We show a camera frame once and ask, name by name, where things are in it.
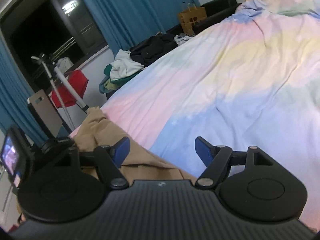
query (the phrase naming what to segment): gray ribbed panel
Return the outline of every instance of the gray ribbed panel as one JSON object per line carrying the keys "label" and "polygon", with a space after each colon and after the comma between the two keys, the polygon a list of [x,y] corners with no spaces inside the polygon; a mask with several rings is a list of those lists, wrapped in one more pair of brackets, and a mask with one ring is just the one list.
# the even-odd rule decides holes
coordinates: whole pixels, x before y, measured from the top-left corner
{"label": "gray ribbed panel", "polygon": [[81,220],[63,225],[28,221],[12,233],[17,240],[309,240],[298,221],[251,224],[226,211],[211,191],[189,181],[136,181],[112,192],[103,205]]}

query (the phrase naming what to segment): tan garment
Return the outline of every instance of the tan garment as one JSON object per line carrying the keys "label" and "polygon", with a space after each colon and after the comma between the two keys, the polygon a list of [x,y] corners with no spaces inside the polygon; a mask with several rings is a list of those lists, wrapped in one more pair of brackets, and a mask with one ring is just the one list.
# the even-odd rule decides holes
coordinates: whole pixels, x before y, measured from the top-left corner
{"label": "tan garment", "polygon": [[[130,138],[130,153],[120,171],[130,184],[134,179],[190,179],[195,183],[195,177],[144,149],[119,126],[106,119],[97,107],[88,110],[88,116],[74,140],[80,151],[90,152],[97,146],[112,146],[124,136]],[[84,172],[96,177],[94,169],[87,169]]]}

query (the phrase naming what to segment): blue curtain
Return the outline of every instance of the blue curtain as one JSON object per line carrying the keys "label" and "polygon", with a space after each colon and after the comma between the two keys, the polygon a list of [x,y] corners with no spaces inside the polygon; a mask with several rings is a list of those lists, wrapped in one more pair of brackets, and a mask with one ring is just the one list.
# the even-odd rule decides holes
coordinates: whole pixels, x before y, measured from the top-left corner
{"label": "blue curtain", "polygon": [[113,53],[179,23],[177,14],[198,0],[84,0]]}
{"label": "blue curtain", "polygon": [[40,145],[48,138],[28,110],[27,99],[31,94],[31,88],[0,37],[0,129],[6,134],[15,124]]}

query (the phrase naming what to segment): lit screen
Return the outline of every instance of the lit screen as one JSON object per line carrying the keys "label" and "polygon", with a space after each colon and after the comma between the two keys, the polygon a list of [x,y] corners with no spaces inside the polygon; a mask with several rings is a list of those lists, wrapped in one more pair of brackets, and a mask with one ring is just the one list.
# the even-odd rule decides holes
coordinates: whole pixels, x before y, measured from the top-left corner
{"label": "lit screen", "polygon": [[13,175],[19,160],[19,154],[18,152],[16,152],[16,149],[10,137],[7,137],[5,140],[5,144],[2,151],[2,159],[4,161],[5,166],[7,167],[7,171],[11,175]]}

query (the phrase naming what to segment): pastel bedspread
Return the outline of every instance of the pastel bedspread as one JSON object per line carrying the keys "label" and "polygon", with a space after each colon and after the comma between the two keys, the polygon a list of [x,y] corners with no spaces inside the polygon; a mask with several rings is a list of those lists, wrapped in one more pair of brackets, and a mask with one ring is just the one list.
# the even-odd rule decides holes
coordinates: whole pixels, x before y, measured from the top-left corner
{"label": "pastel bedspread", "polygon": [[320,229],[320,0],[247,0],[102,107],[151,152],[199,176],[194,142],[257,145],[307,187]]}

